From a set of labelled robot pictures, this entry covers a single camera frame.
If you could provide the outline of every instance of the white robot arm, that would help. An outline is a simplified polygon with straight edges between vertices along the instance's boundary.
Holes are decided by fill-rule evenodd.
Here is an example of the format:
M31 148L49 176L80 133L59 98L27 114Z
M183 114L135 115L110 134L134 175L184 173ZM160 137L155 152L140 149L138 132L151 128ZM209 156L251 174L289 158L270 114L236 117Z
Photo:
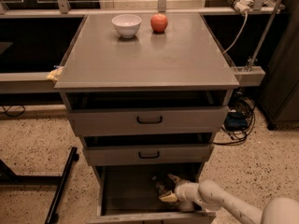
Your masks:
M276 198L265 209L246 203L226 192L212 180L193 183L168 175L176 184L178 200L192 201L205 209L217 211L222 207L242 224L298 224L299 202L289 198Z

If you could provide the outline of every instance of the white bowl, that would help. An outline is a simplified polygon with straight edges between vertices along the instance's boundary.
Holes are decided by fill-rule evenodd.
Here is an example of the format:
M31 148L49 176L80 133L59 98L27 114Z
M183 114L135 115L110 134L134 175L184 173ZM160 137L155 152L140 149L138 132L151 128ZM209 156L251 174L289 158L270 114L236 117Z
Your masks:
M112 23L119 35L131 38L138 32L141 18L134 14L122 14L114 17Z

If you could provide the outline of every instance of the floor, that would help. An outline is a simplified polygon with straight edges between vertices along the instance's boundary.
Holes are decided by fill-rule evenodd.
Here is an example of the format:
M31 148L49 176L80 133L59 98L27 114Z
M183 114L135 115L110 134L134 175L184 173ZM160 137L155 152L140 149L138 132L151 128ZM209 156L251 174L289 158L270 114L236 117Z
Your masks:
M299 125L268 131L256 109L256 123L246 143L215 146L200 181L217 182L235 196L261 209L275 197L299 201ZM0 157L18 175L60 175L71 147L78 148L58 213L61 224L85 223L97 213L99 184L82 155L63 105L26 106L18 118L0 115ZM218 133L216 141L229 141ZM0 223L44 223L54 187L0 187ZM213 224L238 223L225 210Z

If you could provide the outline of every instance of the red apple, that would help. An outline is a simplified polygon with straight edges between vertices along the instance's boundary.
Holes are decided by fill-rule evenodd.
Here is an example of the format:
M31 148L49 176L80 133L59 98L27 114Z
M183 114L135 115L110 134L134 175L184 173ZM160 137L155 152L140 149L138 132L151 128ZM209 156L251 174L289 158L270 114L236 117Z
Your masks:
M162 13L155 14L150 19L150 25L153 31L162 33L168 25L168 18Z

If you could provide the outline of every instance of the drawer handle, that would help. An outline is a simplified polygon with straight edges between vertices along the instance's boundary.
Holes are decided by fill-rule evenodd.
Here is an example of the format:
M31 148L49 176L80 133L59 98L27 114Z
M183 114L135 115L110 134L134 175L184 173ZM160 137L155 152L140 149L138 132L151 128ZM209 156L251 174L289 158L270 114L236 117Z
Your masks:
M139 116L137 116L137 123L139 124L158 124L163 122L163 117L160 116L158 120L141 120Z
M158 159L160 157L160 151L157 151L156 155L152 155L152 156L144 156L141 154L141 152L138 152L138 156L140 159Z

